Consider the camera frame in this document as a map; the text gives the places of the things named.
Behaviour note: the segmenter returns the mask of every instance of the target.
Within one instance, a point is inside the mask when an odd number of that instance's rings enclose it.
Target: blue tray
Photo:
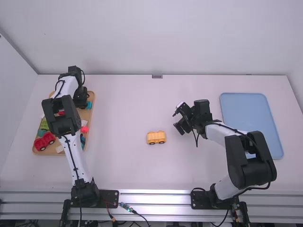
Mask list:
[[[273,159],[284,155],[276,125],[266,96],[260,93],[222,93],[220,95],[223,121],[243,131],[261,131]]]

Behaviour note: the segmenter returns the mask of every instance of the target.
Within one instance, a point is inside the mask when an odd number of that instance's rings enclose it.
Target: red toy block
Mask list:
[[[87,126],[82,126],[81,129],[80,129],[80,131],[82,133],[87,133],[89,131],[89,128]]]

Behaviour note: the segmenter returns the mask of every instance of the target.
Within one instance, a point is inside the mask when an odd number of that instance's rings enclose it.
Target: teal toy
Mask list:
[[[93,107],[92,102],[88,101],[87,102],[87,107],[85,108],[86,110],[91,110],[91,108]]]

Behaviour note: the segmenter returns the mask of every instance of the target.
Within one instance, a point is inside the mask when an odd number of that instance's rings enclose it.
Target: white wall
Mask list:
[[[87,74],[290,75],[303,57],[302,11],[301,0],[0,0],[0,27],[41,74],[76,64]]]
[[[288,80],[303,111],[303,55],[288,74]]]
[[[37,74],[0,34],[0,172]]]

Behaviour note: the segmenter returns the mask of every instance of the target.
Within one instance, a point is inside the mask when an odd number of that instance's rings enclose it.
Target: metal rail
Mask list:
[[[190,191],[119,190],[120,201],[131,205],[149,221],[221,221],[224,210],[193,210]],[[4,190],[0,189],[0,219],[60,219],[68,190]],[[247,192],[246,201],[251,222],[303,223],[303,191]],[[83,219],[109,220],[106,209],[83,208]],[[117,220],[142,220],[122,208],[111,209]],[[79,219],[78,208],[71,208],[69,219]],[[230,214],[226,221],[232,222]]]

